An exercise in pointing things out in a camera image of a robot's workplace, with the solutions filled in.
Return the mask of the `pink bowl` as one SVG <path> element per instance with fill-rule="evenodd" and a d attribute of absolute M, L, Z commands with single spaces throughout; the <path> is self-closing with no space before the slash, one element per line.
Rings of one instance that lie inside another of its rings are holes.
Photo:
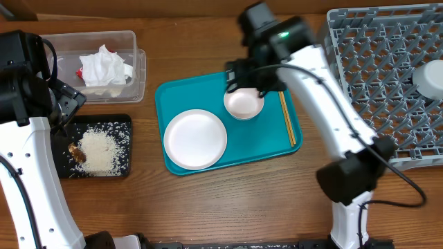
<path fill-rule="evenodd" d="M 234 118 L 250 120 L 257 116 L 264 107 L 264 98 L 259 97 L 255 88 L 242 88 L 224 94 L 224 106 Z"/>

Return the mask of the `black plastic tray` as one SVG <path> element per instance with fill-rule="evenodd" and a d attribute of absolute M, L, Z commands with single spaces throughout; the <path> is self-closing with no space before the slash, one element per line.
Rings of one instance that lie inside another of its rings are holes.
<path fill-rule="evenodd" d="M 92 116 L 76 116 L 65 126 L 64 131 L 58 133 L 51 138 L 51 147 L 53 157 L 55 161 L 55 167 L 57 174 L 60 178 L 69 178 L 69 169 L 65 165 L 67 159 L 65 159 L 64 153 L 67 151 L 66 146 L 69 143 L 69 129 L 74 123 L 95 123 L 95 122 L 130 122 L 132 120 L 127 114 L 104 114 L 104 115 L 92 115 Z"/>

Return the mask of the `grey bowl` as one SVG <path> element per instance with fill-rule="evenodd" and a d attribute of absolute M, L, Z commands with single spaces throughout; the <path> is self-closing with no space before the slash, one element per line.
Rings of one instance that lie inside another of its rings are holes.
<path fill-rule="evenodd" d="M 443 98 L 442 74 L 443 61 L 433 60 L 415 70 L 413 84 L 417 85 L 417 91 L 424 97 L 441 100 Z"/>

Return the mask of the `white round plate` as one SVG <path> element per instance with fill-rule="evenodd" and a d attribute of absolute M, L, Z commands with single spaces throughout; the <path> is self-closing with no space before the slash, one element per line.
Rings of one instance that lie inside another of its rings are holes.
<path fill-rule="evenodd" d="M 191 171 L 214 165 L 224 154 L 228 142 L 222 121 L 213 113 L 191 109 L 175 116 L 163 135 L 169 159 Z"/>

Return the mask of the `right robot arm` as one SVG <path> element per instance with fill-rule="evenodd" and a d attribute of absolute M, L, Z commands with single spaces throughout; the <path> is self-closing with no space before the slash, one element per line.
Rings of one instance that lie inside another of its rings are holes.
<path fill-rule="evenodd" d="M 323 47 L 300 17 L 275 18 L 264 2 L 238 18 L 244 59 L 226 65 L 227 91 L 256 89 L 260 98 L 290 90 L 320 131 L 331 161 L 316 179 L 332 201 L 333 226 L 321 248 L 392 248 L 390 240 L 369 237 L 368 211 L 378 179 L 393 155 L 394 143 L 380 138 L 348 102 L 329 69 Z"/>

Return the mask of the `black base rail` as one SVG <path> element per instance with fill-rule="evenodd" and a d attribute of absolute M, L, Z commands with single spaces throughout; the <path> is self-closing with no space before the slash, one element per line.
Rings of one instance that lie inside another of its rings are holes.
<path fill-rule="evenodd" d="M 302 240 L 295 243 L 219 243 L 219 244 L 182 244 L 153 243 L 154 249 L 334 249 L 337 246 L 331 239 Z"/>

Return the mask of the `clear plastic bin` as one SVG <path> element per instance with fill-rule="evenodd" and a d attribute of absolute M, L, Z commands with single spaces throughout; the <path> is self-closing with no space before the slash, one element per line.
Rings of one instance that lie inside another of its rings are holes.
<path fill-rule="evenodd" d="M 86 95 L 88 104 L 132 103 L 143 99 L 147 62 L 145 51 L 138 47 L 133 31 L 64 33 L 42 35 L 42 38 L 49 40 L 55 48 L 58 79 Z M 82 66 L 80 57 L 97 53 L 101 45 L 117 53 L 133 68 L 132 76 L 124 84 L 87 86 L 77 75 Z"/>

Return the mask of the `brown food scrap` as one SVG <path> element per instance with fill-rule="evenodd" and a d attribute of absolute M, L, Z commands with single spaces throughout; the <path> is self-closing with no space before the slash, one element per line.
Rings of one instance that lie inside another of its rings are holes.
<path fill-rule="evenodd" d="M 87 156 L 84 154 L 84 152 L 75 145 L 75 143 L 71 143 L 68 145 L 69 153 L 71 154 L 72 158 L 77 163 L 85 163 L 87 160 Z"/>

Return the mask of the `white napkin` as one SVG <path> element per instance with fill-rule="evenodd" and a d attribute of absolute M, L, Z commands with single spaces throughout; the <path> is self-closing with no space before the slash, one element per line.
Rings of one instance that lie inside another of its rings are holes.
<path fill-rule="evenodd" d="M 125 84 L 133 78 L 133 66 L 107 49 L 103 44 L 97 53 L 79 56 L 82 63 L 83 81 L 87 87 L 108 86 L 110 84 Z"/>

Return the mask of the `grey dishwasher rack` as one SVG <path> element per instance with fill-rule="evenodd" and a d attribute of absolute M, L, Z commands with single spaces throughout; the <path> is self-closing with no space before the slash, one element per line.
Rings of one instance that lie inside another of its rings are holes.
<path fill-rule="evenodd" d="M 339 8 L 318 32 L 339 86 L 378 136 L 397 145 L 399 170 L 442 164 L 442 101 L 413 73 L 442 58 L 442 4 Z"/>

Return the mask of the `teal serving tray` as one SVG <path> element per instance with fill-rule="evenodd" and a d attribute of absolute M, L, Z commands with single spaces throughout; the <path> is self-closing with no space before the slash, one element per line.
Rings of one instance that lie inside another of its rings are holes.
<path fill-rule="evenodd" d="M 203 109 L 216 115 L 227 131 L 227 148 L 224 155 L 205 169 L 187 170 L 173 163 L 164 153 L 167 169 L 186 176 L 210 170 L 222 169 L 295 153 L 302 145 L 303 136 L 290 91 L 284 92 L 287 110 L 292 123 L 296 143 L 290 145 L 287 126 L 279 94 L 270 92 L 264 97 L 261 112 L 250 120 L 237 120 L 229 114 L 223 99 L 226 91 L 225 72 L 190 77 L 165 82 L 155 92 L 155 105 L 160 135 L 178 114 L 190 109 Z"/>

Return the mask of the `red snack wrapper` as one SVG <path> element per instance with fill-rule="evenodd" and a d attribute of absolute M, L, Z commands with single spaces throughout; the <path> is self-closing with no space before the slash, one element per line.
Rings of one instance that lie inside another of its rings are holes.
<path fill-rule="evenodd" d="M 82 72 L 83 72 L 83 68 L 82 68 L 82 67 L 79 68 L 79 69 L 76 71 L 76 75 L 77 75 L 81 80 L 83 79 Z"/>

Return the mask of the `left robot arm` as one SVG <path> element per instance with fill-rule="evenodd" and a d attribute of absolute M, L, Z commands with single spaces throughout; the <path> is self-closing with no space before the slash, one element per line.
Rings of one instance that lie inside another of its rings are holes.
<path fill-rule="evenodd" d="M 51 137 L 86 102 L 48 64 L 52 43 L 15 30 L 1 34 L 1 186 L 20 248 L 151 248 L 136 233 L 84 236 L 75 223 L 57 174 Z"/>

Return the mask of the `white rice pile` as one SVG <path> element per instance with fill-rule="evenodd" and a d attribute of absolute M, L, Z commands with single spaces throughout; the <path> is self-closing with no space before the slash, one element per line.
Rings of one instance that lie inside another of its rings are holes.
<path fill-rule="evenodd" d="M 69 178 L 127 176 L 130 171 L 132 124 L 130 122 L 74 123 L 69 144 L 75 143 L 87 156 L 77 163 L 66 146 Z"/>

